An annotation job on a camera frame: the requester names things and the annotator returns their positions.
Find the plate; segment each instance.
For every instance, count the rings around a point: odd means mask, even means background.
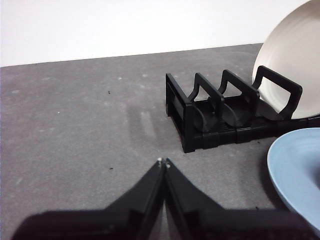
[[[252,82],[259,66],[266,66],[303,88],[292,119],[320,114],[320,0],[309,1],[285,17],[268,36],[255,60]],[[290,93],[268,80],[259,88],[261,99],[277,112]]]
[[[320,237],[320,127],[291,131],[270,147],[267,166],[285,205]]]

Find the plate rim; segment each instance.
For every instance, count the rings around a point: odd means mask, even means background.
[[[306,219],[304,217],[304,215],[300,213],[300,211],[298,211],[295,207],[293,207],[293,204],[291,203],[291,201],[286,197],[286,195],[283,193],[283,191],[281,190],[281,188],[279,187],[277,182],[274,180],[275,178],[274,178],[274,175],[272,174],[271,166],[270,166],[271,151],[274,148],[274,146],[277,144],[278,141],[281,141],[283,138],[285,138],[288,135],[295,134],[295,133],[300,132],[300,131],[311,130],[311,129],[320,131],[320,127],[306,127],[306,128],[296,129],[296,130],[287,132],[287,133],[281,135],[280,137],[278,137],[271,144],[271,146],[269,147],[269,150],[268,150],[268,153],[267,153],[267,157],[266,157],[266,163],[267,163],[267,168],[268,168],[268,172],[269,172],[269,176],[270,176],[271,182],[272,182],[276,192],[278,193],[279,197],[281,198],[281,201],[288,207],[288,209],[291,212],[296,212],[300,216],[302,216],[307,221],[307,223],[314,228],[315,234],[317,234],[318,237],[320,237],[320,226],[314,226],[314,224],[312,224],[308,219]]]

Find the gray table surface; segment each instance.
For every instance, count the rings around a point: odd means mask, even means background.
[[[275,138],[185,154],[165,111],[165,73],[187,94],[196,72],[216,87],[223,69],[250,82],[260,47],[1,68],[1,239],[32,214],[105,208],[159,157],[227,209],[285,208],[266,167]]]

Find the dish rack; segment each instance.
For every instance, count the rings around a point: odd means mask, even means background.
[[[282,111],[276,112],[260,99],[258,90],[263,77],[290,93]],[[240,90],[241,94],[224,97],[228,83]],[[265,66],[258,67],[252,85],[231,71],[224,70],[218,89],[201,73],[195,74],[193,91],[188,97],[170,73],[165,75],[165,86],[166,114],[176,126],[185,153],[277,137],[296,129],[320,127],[320,115],[291,119],[303,89]],[[195,101],[200,87],[209,97]]]

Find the light blue bowl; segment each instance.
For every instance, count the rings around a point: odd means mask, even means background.
[[[320,127],[279,137],[269,149],[267,164],[285,205],[304,217],[320,237]]]

